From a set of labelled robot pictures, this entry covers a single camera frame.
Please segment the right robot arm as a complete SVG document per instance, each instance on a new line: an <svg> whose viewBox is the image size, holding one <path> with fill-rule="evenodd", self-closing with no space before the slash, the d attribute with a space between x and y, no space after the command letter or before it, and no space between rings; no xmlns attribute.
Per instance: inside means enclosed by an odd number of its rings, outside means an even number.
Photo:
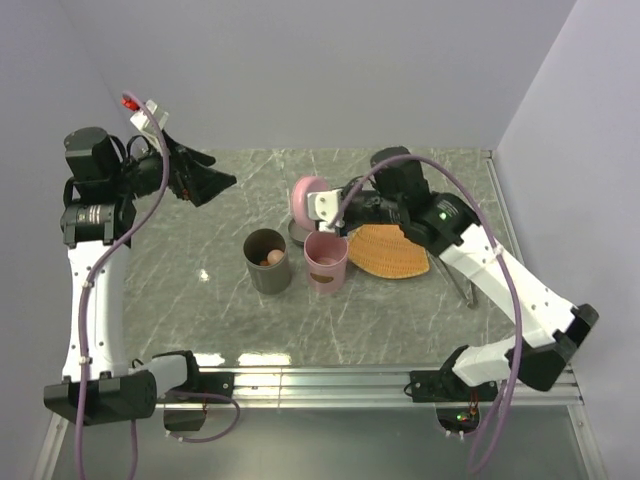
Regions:
<svg viewBox="0 0 640 480"><path fill-rule="evenodd" d="M432 190L422 171L425 162L404 147L375 153L370 171L340 192L335 222L343 233L365 224L398 226L406 239L457 270L513 322L512 337L463 345L447 358L437 379L448 397L461 400L477 386L501 380L550 390L598 312L557 295L505 250L470 193Z"/></svg>

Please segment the metal food tongs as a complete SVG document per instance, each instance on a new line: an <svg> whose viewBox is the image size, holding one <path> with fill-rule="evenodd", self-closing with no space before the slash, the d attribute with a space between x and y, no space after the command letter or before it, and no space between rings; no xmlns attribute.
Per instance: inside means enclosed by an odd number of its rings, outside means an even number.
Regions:
<svg viewBox="0 0 640 480"><path fill-rule="evenodd" d="M459 280L451 268L439 258L436 258L435 261L445 280L455 289L466 307L470 310L476 309L479 305L476 285L470 280Z"/></svg>

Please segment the grey lid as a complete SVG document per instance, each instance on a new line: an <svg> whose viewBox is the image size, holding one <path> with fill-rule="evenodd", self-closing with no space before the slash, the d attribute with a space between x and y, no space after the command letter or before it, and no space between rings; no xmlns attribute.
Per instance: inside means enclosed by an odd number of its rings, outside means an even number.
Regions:
<svg viewBox="0 0 640 480"><path fill-rule="evenodd" d="M303 246L304 241L309 235L309 231L301 227L294 219L291 219L288 223L288 234L291 241L297 246Z"/></svg>

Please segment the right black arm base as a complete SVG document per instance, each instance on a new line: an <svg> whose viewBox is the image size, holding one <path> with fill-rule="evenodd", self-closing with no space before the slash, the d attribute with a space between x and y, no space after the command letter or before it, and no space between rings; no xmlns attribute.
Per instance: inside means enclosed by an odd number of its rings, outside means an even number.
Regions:
<svg viewBox="0 0 640 480"><path fill-rule="evenodd" d="M469 387L449 372L414 370L403 393L413 403L435 404L436 419L445 434L463 438L476 432L481 423L479 404L494 401L498 387L495 381Z"/></svg>

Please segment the pink egg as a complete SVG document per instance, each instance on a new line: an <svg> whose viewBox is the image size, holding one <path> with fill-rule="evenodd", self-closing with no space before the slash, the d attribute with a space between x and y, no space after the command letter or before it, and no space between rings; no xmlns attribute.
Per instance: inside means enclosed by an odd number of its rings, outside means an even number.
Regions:
<svg viewBox="0 0 640 480"><path fill-rule="evenodd" d="M279 249L273 249L267 254L267 262L269 265L276 265L284 257L284 252Z"/></svg>

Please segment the pink lid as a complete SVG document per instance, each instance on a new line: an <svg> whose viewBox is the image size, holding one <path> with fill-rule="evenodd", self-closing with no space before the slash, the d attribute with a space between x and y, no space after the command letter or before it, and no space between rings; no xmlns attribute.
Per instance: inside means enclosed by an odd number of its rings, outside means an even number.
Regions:
<svg viewBox="0 0 640 480"><path fill-rule="evenodd" d="M308 215L307 195L328 189L329 184L320 176L304 176L296 181L291 193L291 215L297 225L307 231L316 229L315 221Z"/></svg>

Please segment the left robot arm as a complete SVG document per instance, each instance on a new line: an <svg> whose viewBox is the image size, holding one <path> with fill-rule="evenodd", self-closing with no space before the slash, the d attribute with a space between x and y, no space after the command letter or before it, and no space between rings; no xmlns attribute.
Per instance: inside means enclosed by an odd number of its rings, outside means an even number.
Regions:
<svg viewBox="0 0 640 480"><path fill-rule="evenodd" d="M189 350L155 356L135 367L124 348L123 295L131 251L134 202L166 183L180 200L202 206L236 184L214 169L212 156L164 138L139 158L101 127L85 127L64 140L71 170L60 225L72 279L67 358L57 384L43 390L44 405L83 426L150 417L158 397L196 399L203 379Z"/></svg>

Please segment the white steamed bun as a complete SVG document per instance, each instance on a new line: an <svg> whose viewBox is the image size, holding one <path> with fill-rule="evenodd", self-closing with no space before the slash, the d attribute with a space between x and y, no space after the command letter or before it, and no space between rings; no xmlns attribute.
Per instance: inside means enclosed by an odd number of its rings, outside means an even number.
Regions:
<svg viewBox="0 0 640 480"><path fill-rule="evenodd" d="M315 262L319 265L325 265L325 266L336 265L339 263L338 260L331 257L319 257L315 260Z"/></svg>

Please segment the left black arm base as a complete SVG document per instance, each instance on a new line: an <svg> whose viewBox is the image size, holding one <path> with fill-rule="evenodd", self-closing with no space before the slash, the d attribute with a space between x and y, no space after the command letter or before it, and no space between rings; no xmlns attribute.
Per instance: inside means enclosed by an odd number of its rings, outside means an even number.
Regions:
<svg viewBox="0 0 640 480"><path fill-rule="evenodd" d="M235 380L229 370L209 371L199 373L194 382L160 394L156 407L162 410L165 430L174 438L200 433L215 407L230 407L234 425L239 419L233 399Z"/></svg>

